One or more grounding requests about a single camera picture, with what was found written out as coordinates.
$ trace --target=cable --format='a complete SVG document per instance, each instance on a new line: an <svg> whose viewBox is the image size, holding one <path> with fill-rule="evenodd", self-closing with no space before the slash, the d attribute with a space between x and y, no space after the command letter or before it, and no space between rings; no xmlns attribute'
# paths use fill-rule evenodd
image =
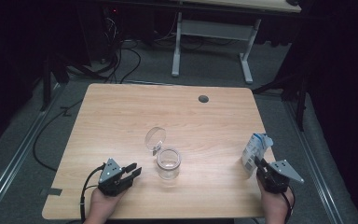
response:
<svg viewBox="0 0 358 224"><path fill-rule="evenodd" d="M117 71L118 67L119 67L120 64L121 64L121 51L122 51L122 46L123 46L123 42L120 42L120 47L118 48L117 64L116 64L116 66L114 67L113 71L110 73L110 75L107 77L107 79L106 79L106 81L105 81L104 83L108 82L109 79L111 79L111 80L110 80L110 83L112 83L113 77L115 78L115 83L117 83L116 71Z"/></svg>
<svg viewBox="0 0 358 224"><path fill-rule="evenodd" d="M181 46L182 49L194 51L194 50L200 49L204 45L204 38L203 37L194 36L193 38L190 38L189 36L187 36L186 40L189 41L190 44L196 43L198 41L200 42L200 44L198 46L196 46L195 48L193 48L193 49L192 48L187 48L183 44L181 44L180 46Z"/></svg>
<svg viewBox="0 0 358 224"><path fill-rule="evenodd" d="M239 40L230 39L226 43L219 43L219 42L213 41L213 39L217 40L216 38L209 38L209 39L205 39L205 42L210 43L210 44L214 44L214 45L217 45L217 46L233 45L233 44L235 44L237 42L240 42Z"/></svg>
<svg viewBox="0 0 358 224"><path fill-rule="evenodd" d="M115 31L114 31L114 33L113 33L113 38L112 38L112 40L110 39L109 34L105 33L105 35L106 35L106 37L107 37L107 44L108 44L108 46L110 46L111 43L113 43L113 42L115 41L116 33L117 33L117 26L116 26L116 23L115 23L112 19L110 19L110 18L108 18L108 17L106 17L105 19L111 22L111 23L110 23L110 27L109 27L109 29L107 30L108 33L110 33L111 30L112 30L112 27L115 26Z"/></svg>
<svg viewBox="0 0 358 224"><path fill-rule="evenodd" d="M133 53L135 53L135 54L138 56L139 61L138 61L138 63L136 64L136 66L135 66L127 75L125 75L125 76L120 80L120 84L123 84L124 79L125 79L127 76L129 76L133 71L135 71L135 70L139 67L139 64L141 64L141 55L139 55L138 52L136 52L136 51L133 50L133 49L126 49L126 50L129 50L129 51L132 51Z"/></svg>
<svg viewBox="0 0 358 224"><path fill-rule="evenodd" d="M154 40L155 42L158 42L158 41L160 41L160 40L170 39L170 38L176 36L176 35L171 35L171 36L170 36L170 34L172 33L173 27L175 26L175 22L176 22L177 16L178 16L178 13L176 12L176 13L175 13L175 17L173 18L171 30L170 30L164 37L162 37L162 38L160 38L160 39L155 39L155 40Z"/></svg>
<svg viewBox="0 0 358 224"><path fill-rule="evenodd" d="M43 126L43 128L40 130L39 134L37 135L36 139L34 140L34 145L33 145L33 155L34 155L34 159L41 164L43 167L53 171L53 172L57 172L57 169L46 165L45 163L43 163L41 160L39 160L39 158L37 157L36 154L36 143L37 140L39 139L40 135L42 134L43 131L46 130L46 128L49 126L49 124L54 121L57 117L59 117L60 115L62 115L63 113L66 113L69 109L71 109L72 107L74 107L75 105L79 104L80 102L82 102L83 99L81 99L80 101L74 103L73 105L69 106L68 108L65 108L61 113L59 113L58 115L56 115L54 118L52 118L51 120L48 121L48 123L45 124L45 126Z"/></svg>
<svg viewBox="0 0 358 224"><path fill-rule="evenodd" d="M97 187L98 187L98 185L91 185L91 186L86 187L86 189L97 188Z"/></svg>
<svg viewBox="0 0 358 224"><path fill-rule="evenodd" d="M86 189L88 189L87 185L90 181L90 178L95 174L97 173L98 171L101 171L103 170L103 168L105 167L106 163L103 163L102 166L96 168L95 170L93 170L89 176L87 177L86 179L86 182L84 183L84 186L83 186L83 190L81 191L81 196L80 196L80 215L81 215L81 221L82 223L84 221L86 221L86 209L85 209L85 204L84 204L84 200L85 200L85 197L84 197L84 194L86 192Z"/></svg>
<svg viewBox="0 0 358 224"><path fill-rule="evenodd" d="M169 38L166 38L166 39L163 39L163 40L159 40L159 41L155 41L155 44L159 45L159 46L162 46L162 47L170 47L170 46L173 46L176 44L175 40L171 40L172 38L176 37L176 35L173 35L173 36L170 36ZM169 44L161 44L159 42L162 42L162 41L170 41L171 43Z"/></svg>
<svg viewBox="0 0 358 224"><path fill-rule="evenodd" d="M253 220L256 224L260 224L260 223L257 221L257 219L252 218L252 220Z"/></svg>
<svg viewBox="0 0 358 224"><path fill-rule="evenodd" d="M288 187L292 191L292 194L293 194L293 204L292 205L290 204L289 200L286 197L286 194L284 194L284 192L282 192L281 195L283 196L283 198L287 204L287 214L286 214L286 218L284 219L284 223L287 223L289 221L289 218L293 213L293 208L295 207L295 203L296 203L295 192L291 186L288 185Z"/></svg>

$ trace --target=wooden table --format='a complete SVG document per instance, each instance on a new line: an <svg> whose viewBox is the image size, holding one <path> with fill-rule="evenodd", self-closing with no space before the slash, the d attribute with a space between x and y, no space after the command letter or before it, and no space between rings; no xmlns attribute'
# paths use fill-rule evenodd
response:
<svg viewBox="0 0 358 224"><path fill-rule="evenodd" d="M201 103L200 95L209 102ZM156 126L166 130L163 147L182 155L174 180L158 176L145 146ZM108 158L143 167L112 218L262 217L255 175L244 179L241 153L252 133L264 131L249 89L92 84L52 184L62 193L48 196L43 217L80 218L85 180ZM265 158L274 161L270 149ZM97 184L99 175L89 184Z"/></svg>

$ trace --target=gray carpet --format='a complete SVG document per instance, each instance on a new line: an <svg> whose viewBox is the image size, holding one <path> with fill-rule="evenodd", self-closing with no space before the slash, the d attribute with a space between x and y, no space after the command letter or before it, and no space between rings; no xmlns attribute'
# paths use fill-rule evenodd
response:
<svg viewBox="0 0 358 224"><path fill-rule="evenodd" d="M182 51L179 77L171 76L173 46L150 47L139 44L133 50L136 50L142 58L140 66L127 77L125 83L144 81L255 89L273 80L289 47L272 48L269 44L255 45L249 57L250 69L254 77L254 84L250 86L244 83L237 54L241 51L242 44L236 42L222 47L210 43L197 50L191 50L197 44L184 46L187 49ZM134 43L129 42L126 46L134 46ZM121 65L116 72L117 79L120 80L137 63L136 54L123 49ZM100 66L102 65L96 63L93 69ZM62 112L62 106L69 106L81 100L88 85L93 82L97 81L87 77L71 76L71 81L48 112L45 123ZM276 92L269 91L256 95L255 99L268 136L274 140L272 149L276 159L287 159L306 181L304 185L292 181L296 191L296 207L289 223L332 223L317 188L317 181L312 175L312 168L307 162L308 155L304 150L304 139L320 168L318 172L324 177L337 206L341 220L336 223L358 223L358 213L351 203L350 195L328 151L322 130L313 113L310 98L307 101L308 106L304 117L305 132L298 133L290 113L291 103L282 102ZM34 97L13 117L0 139L0 176L40 114L41 106L42 85L40 84L34 90ZM49 166L58 167L79 107L80 104L72 108L69 117L57 117L40 135L36 144L37 155ZM52 171L35 161L30 150L0 202L0 223L66 223L67 220L51 221L41 216L46 196L41 195L40 192L51 186L54 175ZM246 218L236 219L235 222L237 224L255 223Z"/></svg>

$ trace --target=dark background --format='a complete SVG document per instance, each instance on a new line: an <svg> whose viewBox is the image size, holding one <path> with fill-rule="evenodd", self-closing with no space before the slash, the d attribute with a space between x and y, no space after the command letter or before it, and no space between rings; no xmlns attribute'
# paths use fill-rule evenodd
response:
<svg viewBox="0 0 358 224"><path fill-rule="evenodd" d="M328 15L330 20L323 24L263 21L255 42L293 43L277 79L301 76L299 66L312 60L307 90L358 208L358 1L300 3L302 15ZM153 44L155 30L164 33L171 28L172 12L117 8L123 38L133 36ZM84 5L52 1L0 1L0 134L17 109L32 97L43 74L43 61L51 52L58 51L81 64L107 57L103 22L96 16L99 10L93 7L92 13L87 13ZM315 55L308 57L314 49ZM282 88L299 88L300 84L285 83Z"/></svg>

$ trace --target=person's hand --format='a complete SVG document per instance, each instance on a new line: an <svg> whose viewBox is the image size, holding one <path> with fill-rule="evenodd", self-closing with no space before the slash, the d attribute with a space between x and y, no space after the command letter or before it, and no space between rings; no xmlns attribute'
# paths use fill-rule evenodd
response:
<svg viewBox="0 0 358 224"><path fill-rule="evenodd" d="M117 203L124 196L126 190L116 197L105 196L99 189L95 189L91 194L89 205L89 215L84 223L102 224L112 216L116 209Z"/></svg>
<svg viewBox="0 0 358 224"><path fill-rule="evenodd" d="M263 205L266 224L283 224L288 211L286 200L281 194L267 192L258 178L257 184L261 191L261 203ZM288 188L284 194L292 206L295 199L293 192Z"/></svg>

